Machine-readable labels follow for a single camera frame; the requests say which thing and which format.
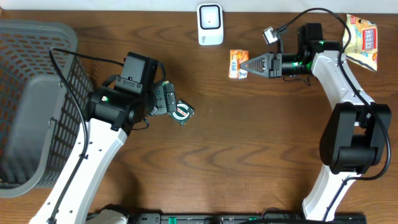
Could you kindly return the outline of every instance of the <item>chip bag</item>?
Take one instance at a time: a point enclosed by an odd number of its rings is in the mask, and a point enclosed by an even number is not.
[[[347,26],[351,32],[351,41],[345,50],[347,59],[358,65],[377,71],[377,26],[365,19],[347,14]],[[348,41],[345,30],[343,45]]]
[[[230,50],[229,51],[229,77],[230,78],[246,78],[248,72],[241,69],[241,63],[249,60],[249,52],[247,50]]]

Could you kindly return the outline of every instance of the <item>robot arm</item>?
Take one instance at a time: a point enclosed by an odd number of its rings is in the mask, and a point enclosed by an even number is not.
[[[89,142],[86,155],[81,155],[85,140],[81,124],[67,163],[48,199],[31,219],[31,224],[85,223],[104,173],[132,127],[141,121],[146,121],[149,125],[145,119],[147,115],[167,114],[177,110],[174,86],[163,82],[164,79],[154,82],[158,64],[165,78],[164,67],[160,62],[129,52],[114,89],[102,86],[90,94],[85,111]],[[76,173],[67,185],[75,169]],[[128,215],[119,212],[103,210],[87,223],[125,224],[128,218]]]
[[[270,28],[264,30],[264,37],[267,43],[278,42],[280,49],[282,40],[273,38],[272,32]],[[379,125],[354,94],[338,66],[340,43],[323,40],[321,24],[305,24],[298,29],[298,47],[297,54],[283,54],[283,50],[276,54],[269,52],[242,63],[241,69],[267,78],[314,75],[322,84],[332,114],[320,140],[323,166],[314,188],[303,200],[302,208],[306,219],[331,221],[338,204],[354,182],[349,181],[339,192],[343,181],[348,177],[359,177],[370,166],[379,163],[384,139]],[[369,104],[374,103],[349,69],[345,54],[341,61],[359,94]],[[388,129],[391,118],[388,106],[372,104],[372,108]],[[364,134],[354,134],[355,126],[366,129]],[[335,195],[337,198],[329,208]]]

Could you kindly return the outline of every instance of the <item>wood grain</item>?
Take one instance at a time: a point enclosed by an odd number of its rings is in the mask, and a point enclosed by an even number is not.
[[[159,116],[150,119],[149,129],[132,133],[107,170],[90,211],[118,203],[132,211],[259,213],[268,207],[299,210],[321,168],[318,143],[331,109],[315,80],[307,87],[255,75],[229,79],[229,50],[248,50],[251,57],[275,50],[266,46],[262,30],[294,16],[225,12],[224,42],[212,47],[198,44],[192,12],[4,11],[2,18],[65,23],[76,31],[83,54],[122,61],[133,51],[161,60],[177,97],[195,108],[184,127]],[[356,16],[378,26],[379,71],[350,67],[369,95],[391,107],[389,134],[395,149],[398,15]],[[304,22],[321,22],[328,40],[342,38],[343,27],[334,18],[308,14],[284,35],[286,52],[297,50],[295,30]],[[121,72],[107,63],[82,62],[97,85]],[[382,179],[355,183],[338,210],[363,212],[370,224],[397,223],[397,159],[393,153]],[[27,223],[50,191],[0,199],[0,222]]]

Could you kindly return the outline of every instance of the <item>black cable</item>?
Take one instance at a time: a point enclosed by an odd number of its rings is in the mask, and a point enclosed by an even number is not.
[[[142,118],[142,120],[143,120],[143,122],[145,122],[146,123],[146,127],[143,127],[143,128],[133,128],[132,130],[133,131],[138,131],[138,130],[143,130],[143,129],[147,129],[147,128],[149,128],[149,121],[146,119],[146,118]]]
[[[284,41],[282,40],[282,38],[280,37],[281,34],[279,34],[277,36],[278,38],[278,53],[283,54],[284,53]]]
[[[108,87],[112,82],[116,81],[117,78],[119,78],[120,75],[115,74],[115,75],[111,75],[110,77],[108,77],[103,83],[102,86]]]
[[[353,60],[354,62],[356,62],[356,63],[358,63],[358,64],[360,64],[360,65],[365,66],[366,68],[370,69],[372,72],[377,72],[377,71],[376,71],[375,69],[373,69],[370,65],[368,65],[368,64],[366,64],[366,63],[363,63],[363,62],[361,62],[360,60],[356,60],[355,58],[350,57],[350,56],[348,56],[348,55],[346,55],[346,58],[349,58],[350,60]]]
[[[60,204],[61,204],[61,202],[62,202],[62,200],[63,200],[63,198],[64,198],[64,196],[65,196],[65,194],[66,194],[66,192],[67,192],[67,190],[68,190],[68,188],[69,188],[69,186],[70,186],[70,184],[71,184],[71,182],[72,182],[72,180],[74,178],[74,176],[76,175],[77,170],[80,167],[80,164],[83,162],[83,159],[86,157],[86,152],[87,152],[87,147],[88,147],[88,131],[87,131],[87,125],[86,125],[86,122],[85,122],[85,119],[84,119],[84,116],[83,116],[83,111],[81,110],[81,106],[80,106],[80,104],[79,104],[79,102],[77,100],[77,97],[75,96],[75,94],[73,93],[72,89],[70,88],[70,86],[68,84],[68,81],[62,75],[62,72],[59,69],[59,67],[57,65],[57,62],[54,59],[54,56],[53,56],[53,53],[52,53],[53,50],[56,50],[56,51],[59,51],[59,52],[63,52],[63,53],[67,53],[67,54],[76,55],[76,56],[79,56],[79,57],[92,59],[92,60],[98,60],[98,61],[101,61],[101,62],[115,63],[115,64],[120,65],[120,66],[124,65],[123,63],[120,63],[120,62],[117,62],[117,61],[114,61],[114,60],[108,60],[108,59],[97,58],[97,57],[90,57],[90,56],[87,56],[87,55],[78,54],[76,52],[71,52],[69,50],[63,50],[63,49],[58,49],[58,48],[54,48],[54,47],[51,47],[50,50],[49,50],[49,56],[50,56],[50,60],[52,62],[52,65],[54,66],[54,69],[55,69],[57,75],[60,77],[64,87],[67,89],[67,92],[69,93],[69,95],[71,96],[75,106],[77,107],[77,112],[78,112],[79,117],[81,119],[81,123],[82,123],[82,126],[83,126],[83,133],[84,133],[83,150],[81,151],[81,154],[79,156],[79,160],[77,161],[75,168],[73,168],[73,171],[70,174],[70,177],[69,177],[67,183],[65,184],[65,186],[64,186],[64,188],[63,188],[63,190],[62,190],[57,202],[55,203],[54,209],[53,209],[53,211],[51,213],[51,217],[47,220],[47,222],[49,224],[54,224],[54,223],[57,222],[57,220],[55,219],[55,216],[58,213],[58,208],[59,208],[59,206],[60,206]]]
[[[334,16],[337,20],[339,20],[342,23],[342,25],[345,27],[345,29],[347,30],[347,32],[348,32],[348,41],[344,45],[342,50],[340,50],[340,52],[339,52],[339,55],[338,55],[338,66],[339,66],[344,78],[346,79],[348,85],[353,90],[354,95],[357,96],[363,102],[363,104],[365,105],[366,109],[368,109],[369,113],[371,115],[373,115],[373,117],[375,119],[375,122],[380,125],[381,131],[382,131],[383,136],[384,136],[384,140],[386,142],[386,147],[387,147],[386,163],[384,164],[384,167],[382,168],[382,170],[378,174],[376,174],[374,176],[371,176],[371,177],[347,177],[347,178],[345,178],[345,180],[343,180],[343,182],[341,183],[340,188],[338,189],[337,193],[333,197],[333,200],[331,201],[329,207],[326,208],[326,213],[325,213],[325,216],[323,217],[323,220],[325,221],[327,216],[328,216],[328,214],[329,214],[330,209],[332,208],[332,206],[336,202],[336,200],[337,200],[339,194],[341,193],[341,191],[343,190],[344,186],[347,185],[348,181],[350,181],[350,180],[376,180],[376,179],[382,177],[387,172],[388,167],[390,166],[390,163],[391,163],[391,143],[390,143],[390,138],[389,138],[389,135],[388,135],[388,131],[387,131],[384,123],[381,121],[380,117],[376,114],[376,112],[372,109],[371,105],[361,96],[359,91],[355,88],[354,84],[349,79],[349,77],[347,76],[347,73],[345,72],[345,70],[343,68],[343,62],[341,61],[341,58],[342,58],[342,55],[343,55],[345,49],[347,48],[348,44],[351,42],[351,32],[349,31],[349,27],[347,26],[347,24],[344,22],[344,20],[342,18],[340,18],[340,16],[338,16],[334,12],[332,12],[332,11],[330,11],[328,9],[324,9],[324,8],[307,9],[306,11],[301,12],[298,16],[293,18],[286,25],[284,25],[284,26],[280,27],[279,29],[277,29],[277,33],[285,31],[286,28],[289,25],[291,25],[291,23],[293,23],[295,20],[297,20],[300,16],[302,16],[303,14],[305,14],[307,12],[314,11],[314,10],[321,10],[321,11],[328,12],[329,14]]]
[[[76,55],[76,56],[79,56],[79,57],[82,57],[82,58],[88,58],[88,59],[91,59],[91,60],[97,60],[97,61],[100,61],[100,62],[114,63],[114,64],[120,65],[120,66],[122,66],[122,67],[124,66],[123,63],[117,62],[117,61],[115,61],[115,60],[110,60],[110,59],[105,59],[105,58],[98,58],[98,57],[87,56],[87,55],[83,55],[83,54],[79,54],[79,53],[76,53],[76,52],[71,52],[71,51],[69,51],[69,50],[59,49],[59,48],[55,48],[55,47],[52,48],[52,50],[56,50],[56,51],[63,52],[63,53],[67,53],[67,54],[71,54],[71,55]]]
[[[310,75],[304,79],[304,78],[293,78],[293,79],[286,79],[286,76],[282,76],[283,81],[285,82],[292,82],[292,81],[303,81],[307,86],[311,86],[311,82],[310,82]]]
[[[63,190],[62,190],[62,192],[60,194],[60,197],[58,198],[58,200],[57,200],[57,202],[56,202],[56,204],[54,206],[54,209],[53,209],[53,211],[51,213],[51,217],[48,219],[48,223],[49,224],[53,224],[53,223],[56,222],[55,216],[57,214],[58,208],[59,208],[59,206],[60,206],[60,204],[62,202],[63,197],[65,196],[65,194],[66,194],[66,192],[68,190],[68,187],[69,187],[70,183],[73,180],[73,177],[76,175],[77,170],[79,169],[79,166],[80,166],[81,162],[83,161],[83,159],[86,156],[87,147],[88,147],[88,131],[87,131],[87,125],[86,125],[86,122],[85,122],[85,119],[84,119],[84,116],[83,116],[83,111],[81,110],[81,106],[80,106],[80,104],[79,104],[79,102],[77,100],[77,97],[75,96],[75,94],[73,93],[72,89],[70,88],[70,86],[68,84],[68,81],[62,75],[62,72],[61,72],[60,68],[58,67],[57,62],[55,61],[54,56],[52,55],[52,51],[53,50],[56,50],[56,49],[51,48],[49,50],[50,60],[52,62],[52,65],[54,66],[55,71],[57,72],[57,75],[60,77],[64,87],[67,89],[67,92],[69,93],[69,95],[71,96],[75,106],[77,107],[77,112],[79,114],[79,117],[81,119],[81,123],[82,123],[82,126],[83,126],[84,144],[83,144],[83,150],[81,151],[79,160],[76,163],[76,166],[73,169],[72,173],[70,174],[70,177],[69,177],[67,183],[65,184],[65,187],[63,188]]]
[[[152,86],[159,86],[161,85],[164,81],[166,81],[166,69],[164,67],[164,64],[162,62],[157,62],[158,66],[162,70],[163,77],[161,80],[155,82]]]
[[[277,208],[277,207],[267,208],[267,210],[265,210],[265,211],[261,214],[261,219],[264,219],[264,218],[266,217],[267,212],[268,212],[269,210],[277,210],[277,211],[282,212],[282,210],[279,209],[279,208]]]

